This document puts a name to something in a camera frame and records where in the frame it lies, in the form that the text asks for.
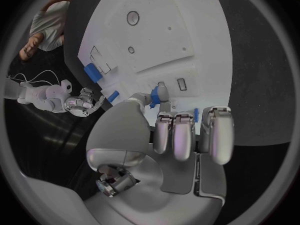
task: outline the person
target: person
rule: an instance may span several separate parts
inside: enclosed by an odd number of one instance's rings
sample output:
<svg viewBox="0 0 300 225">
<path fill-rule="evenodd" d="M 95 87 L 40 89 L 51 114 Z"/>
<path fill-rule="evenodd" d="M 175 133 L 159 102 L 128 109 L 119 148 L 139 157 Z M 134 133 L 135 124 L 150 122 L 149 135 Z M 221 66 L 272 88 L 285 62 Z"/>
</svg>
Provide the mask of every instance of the person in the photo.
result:
<svg viewBox="0 0 300 225">
<path fill-rule="evenodd" d="M 50 0 L 33 18 L 27 44 L 18 58 L 26 62 L 38 49 L 51 51 L 64 44 L 66 15 L 71 0 Z"/>
</svg>

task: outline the white robot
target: white robot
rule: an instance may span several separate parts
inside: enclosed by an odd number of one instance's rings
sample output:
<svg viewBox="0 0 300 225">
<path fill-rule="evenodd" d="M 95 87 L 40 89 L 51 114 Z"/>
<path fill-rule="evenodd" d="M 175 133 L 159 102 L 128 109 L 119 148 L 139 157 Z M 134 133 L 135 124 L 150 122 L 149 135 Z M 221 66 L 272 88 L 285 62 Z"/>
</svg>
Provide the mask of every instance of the white robot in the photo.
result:
<svg viewBox="0 0 300 225">
<path fill-rule="evenodd" d="M 72 85 L 68 80 L 63 80 L 61 85 L 33 87 L 28 82 L 19 84 L 10 78 L 6 79 L 6 99 L 14 99 L 21 104 L 32 103 L 40 110 L 53 113 L 70 112 L 75 116 L 87 117 L 100 108 L 105 100 L 101 96 L 93 105 L 93 92 L 88 88 L 83 88 L 79 96 L 71 96 L 71 92 Z M 160 107 L 153 144 L 149 144 L 150 126 L 144 117 L 145 106 L 157 104 Z M 220 191 L 211 193 L 201 190 L 200 169 L 203 168 L 197 164 L 201 163 L 201 154 L 209 155 L 211 162 L 217 165 L 224 165 L 231 159 L 234 147 L 231 110 L 227 106 L 203 110 L 197 147 L 196 116 L 198 114 L 194 111 L 171 111 L 169 93 L 163 82 L 158 83 L 151 94 L 135 93 L 106 111 L 95 124 L 86 146 L 89 166 L 100 173 L 96 181 L 100 191 L 108 197 L 114 197 L 132 188 L 140 181 L 130 170 L 149 156 L 162 170 L 162 192 L 172 193 L 173 196 L 190 194 L 194 182 L 193 196 L 218 198 L 224 204 L 222 186 Z M 217 173 L 221 174 L 222 180 L 221 167 L 214 169 L 221 169 Z M 182 177 L 183 182 L 177 179 L 178 176 Z"/>
</svg>

